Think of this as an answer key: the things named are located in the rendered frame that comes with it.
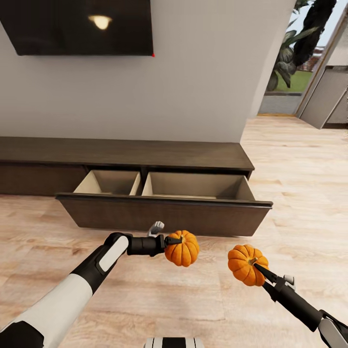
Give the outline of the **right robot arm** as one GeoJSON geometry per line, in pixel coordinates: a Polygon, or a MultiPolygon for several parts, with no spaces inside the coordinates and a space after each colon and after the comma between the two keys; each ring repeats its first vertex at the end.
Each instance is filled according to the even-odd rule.
{"type": "Polygon", "coordinates": [[[254,266],[271,282],[264,283],[264,289],[273,301],[278,301],[312,332],[317,328],[324,343],[329,348],[348,348],[348,326],[338,321],[324,310],[317,310],[297,294],[296,278],[290,275],[277,276],[259,264],[254,266]]]}

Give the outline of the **pumpkin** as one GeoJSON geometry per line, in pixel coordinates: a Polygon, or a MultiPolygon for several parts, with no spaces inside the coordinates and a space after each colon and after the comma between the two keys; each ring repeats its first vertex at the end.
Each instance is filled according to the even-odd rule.
{"type": "Polygon", "coordinates": [[[166,258],[176,266],[188,267],[190,264],[195,263],[200,252],[196,236],[185,230],[176,231],[169,236],[181,239],[182,243],[168,245],[164,249],[166,258]]]}
{"type": "Polygon", "coordinates": [[[250,245],[236,245],[228,253],[228,267],[232,271],[234,277],[242,281],[247,286],[260,287],[264,285],[267,279],[255,266],[257,263],[267,270],[268,260],[262,255],[259,249],[250,245]]]}

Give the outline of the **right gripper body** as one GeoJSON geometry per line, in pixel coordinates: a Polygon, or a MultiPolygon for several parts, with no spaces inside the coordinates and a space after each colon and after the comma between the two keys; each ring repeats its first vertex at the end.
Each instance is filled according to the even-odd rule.
{"type": "Polygon", "coordinates": [[[278,282],[273,288],[271,299],[275,302],[278,301],[281,303],[287,310],[298,318],[307,301],[284,284],[284,282],[285,280],[283,278],[280,277],[278,279],[278,282]]]}

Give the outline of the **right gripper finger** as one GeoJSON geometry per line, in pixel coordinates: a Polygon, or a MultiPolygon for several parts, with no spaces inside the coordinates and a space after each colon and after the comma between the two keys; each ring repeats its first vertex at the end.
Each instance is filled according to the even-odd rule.
{"type": "Polygon", "coordinates": [[[270,297],[271,297],[274,286],[272,286],[270,283],[265,281],[263,287],[270,294],[270,297]]]}
{"type": "MultiPolygon", "coordinates": [[[[264,267],[260,266],[259,264],[255,263],[254,266],[271,282],[271,283],[277,283],[278,279],[281,276],[277,276],[276,274],[272,273],[271,271],[265,269],[264,267]]],[[[281,277],[285,280],[284,284],[286,284],[286,279],[284,277],[281,277]]]]}

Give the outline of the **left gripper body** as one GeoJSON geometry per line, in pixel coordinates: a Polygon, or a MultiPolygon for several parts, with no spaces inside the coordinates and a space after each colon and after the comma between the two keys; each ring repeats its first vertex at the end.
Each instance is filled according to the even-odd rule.
{"type": "Polygon", "coordinates": [[[140,255],[156,256],[164,251],[167,247],[164,244],[164,235],[159,234],[156,238],[142,237],[142,251],[140,255]]]}

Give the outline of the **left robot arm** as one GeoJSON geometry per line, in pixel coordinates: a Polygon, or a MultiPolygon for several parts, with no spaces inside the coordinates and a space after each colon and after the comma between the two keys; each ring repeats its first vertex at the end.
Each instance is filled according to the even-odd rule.
{"type": "Polygon", "coordinates": [[[0,348],[58,348],[92,295],[114,268],[120,256],[156,256],[181,239],[163,234],[156,222],[146,237],[114,232],[49,293],[14,318],[0,331],[0,348]]]}

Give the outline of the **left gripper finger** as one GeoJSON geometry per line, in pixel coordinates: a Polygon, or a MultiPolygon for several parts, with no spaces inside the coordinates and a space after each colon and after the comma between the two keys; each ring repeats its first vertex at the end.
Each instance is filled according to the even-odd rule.
{"type": "MultiPolygon", "coordinates": [[[[147,238],[156,238],[155,236],[146,236],[147,238]]],[[[174,237],[170,237],[170,236],[167,236],[164,240],[164,244],[166,246],[168,245],[174,245],[174,244],[180,244],[182,243],[182,240],[181,239],[178,239],[178,238],[174,238],[174,237]]]]}

